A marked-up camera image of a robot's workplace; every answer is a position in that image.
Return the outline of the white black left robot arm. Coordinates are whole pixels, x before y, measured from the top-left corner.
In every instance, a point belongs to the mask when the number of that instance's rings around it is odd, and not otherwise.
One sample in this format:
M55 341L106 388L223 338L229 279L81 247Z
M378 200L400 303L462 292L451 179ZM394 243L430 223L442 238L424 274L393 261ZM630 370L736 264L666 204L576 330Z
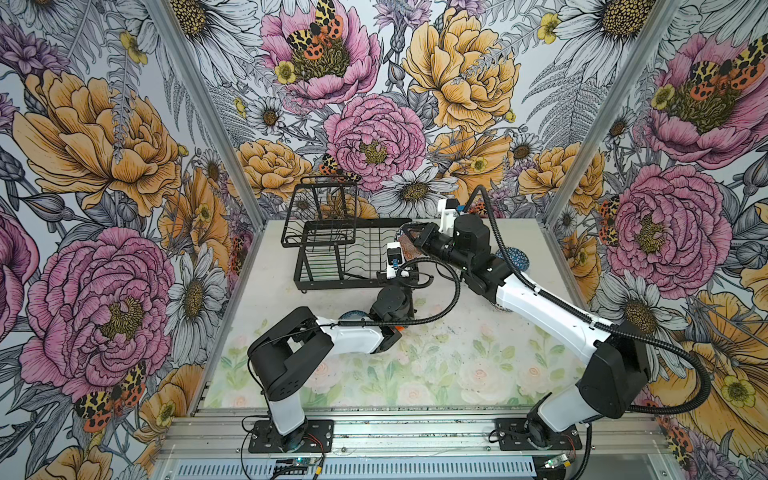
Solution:
M400 267L360 318L331 320L300 306L273 325L248 348L248 367L262 394L273 428L284 439L302 436L306 415L300 391L328 358L388 351L414 318L416 266Z

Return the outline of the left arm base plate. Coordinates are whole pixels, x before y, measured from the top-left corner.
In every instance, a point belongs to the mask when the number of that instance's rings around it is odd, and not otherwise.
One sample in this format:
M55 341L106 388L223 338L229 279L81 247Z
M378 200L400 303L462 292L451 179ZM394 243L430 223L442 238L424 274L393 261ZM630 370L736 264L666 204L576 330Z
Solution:
M294 432L282 436L269 420L259 420L251 428L248 452L267 453L329 453L332 450L335 422L310 419Z

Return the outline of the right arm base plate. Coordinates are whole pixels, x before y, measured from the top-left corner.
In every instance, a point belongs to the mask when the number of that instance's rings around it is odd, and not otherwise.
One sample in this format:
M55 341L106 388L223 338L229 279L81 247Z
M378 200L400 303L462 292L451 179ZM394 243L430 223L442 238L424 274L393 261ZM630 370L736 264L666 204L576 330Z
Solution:
M539 420L503 417L494 420L493 432L502 451L578 451L583 448L574 425L556 432Z

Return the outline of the red patterned ceramic bowl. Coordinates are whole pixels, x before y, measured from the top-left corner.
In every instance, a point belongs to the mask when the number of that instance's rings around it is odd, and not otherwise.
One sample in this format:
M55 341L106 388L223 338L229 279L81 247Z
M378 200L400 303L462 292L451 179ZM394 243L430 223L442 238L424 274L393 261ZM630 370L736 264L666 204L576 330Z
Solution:
M423 256L422 252L406 236L401 236L398 242L406 261Z

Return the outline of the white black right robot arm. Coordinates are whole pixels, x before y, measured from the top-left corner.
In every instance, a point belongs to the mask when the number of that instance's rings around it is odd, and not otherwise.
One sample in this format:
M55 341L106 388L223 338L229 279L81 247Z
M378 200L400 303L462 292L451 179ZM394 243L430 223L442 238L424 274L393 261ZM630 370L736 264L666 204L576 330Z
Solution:
M499 241L496 223L475 214L457 216L449 229L411 223L403 233L420 253L460 271L479 296L521 315L570 350L585 365L575 384L542 397L510 432L534 449L549 449L576 424L618 419L630 410L649 380L645 345L636 328L614 328L606 321L540 287L512 263Z

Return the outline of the blue floral ceramic bowl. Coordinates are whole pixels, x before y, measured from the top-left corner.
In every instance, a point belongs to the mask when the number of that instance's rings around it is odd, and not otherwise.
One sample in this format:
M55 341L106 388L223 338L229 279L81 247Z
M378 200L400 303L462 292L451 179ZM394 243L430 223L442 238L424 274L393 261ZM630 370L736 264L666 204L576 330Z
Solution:
M350 310L339 316L340 320L358 321L368 317L368 313L362 310Z

